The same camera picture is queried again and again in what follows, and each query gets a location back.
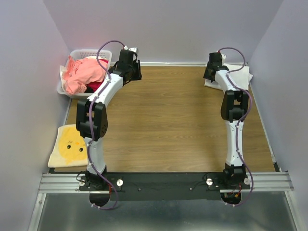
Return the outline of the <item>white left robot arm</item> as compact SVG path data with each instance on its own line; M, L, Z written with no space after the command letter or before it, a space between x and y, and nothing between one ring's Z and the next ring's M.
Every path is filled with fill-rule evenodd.
M107 183L103 172L106 163L103 156L103 137L108 129L107 106L115 94L126 84L142 79L137 48L124 48L118 61L109 70L99 88L88 98L77 103L76 128L87 148L87 171L93 175L90 184L102 190Z

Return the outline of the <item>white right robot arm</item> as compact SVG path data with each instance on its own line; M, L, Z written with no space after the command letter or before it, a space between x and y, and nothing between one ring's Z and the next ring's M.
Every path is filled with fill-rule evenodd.
M223 55L219 51L209 54L204 79L217 83L224 92L220 115L227 128L227 158L223 172L217 174L214 182L221 184L224 189L231 189L243 184L246 178L242 132L249 93L231 78L231 71L223 64Z

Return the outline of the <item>white floral print t-shirt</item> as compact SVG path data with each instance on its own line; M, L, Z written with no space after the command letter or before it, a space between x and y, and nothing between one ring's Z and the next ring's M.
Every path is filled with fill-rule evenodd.
M240 88L244 90L249 89L249 83L253 78L253 75L250 74L250 67L245 66L240 71L231 72L231 78L233 79L233 82ZM206 79L204 86L222 90L220 85L217 82L211 82L210 80Z

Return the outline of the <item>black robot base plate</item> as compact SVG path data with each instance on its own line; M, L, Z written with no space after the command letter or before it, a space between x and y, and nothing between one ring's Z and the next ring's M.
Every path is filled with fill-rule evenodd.
M76 179L82 192L96 201L220 200L223 193L248 190L247 176L229 180L222 172L104 172L88 171Z

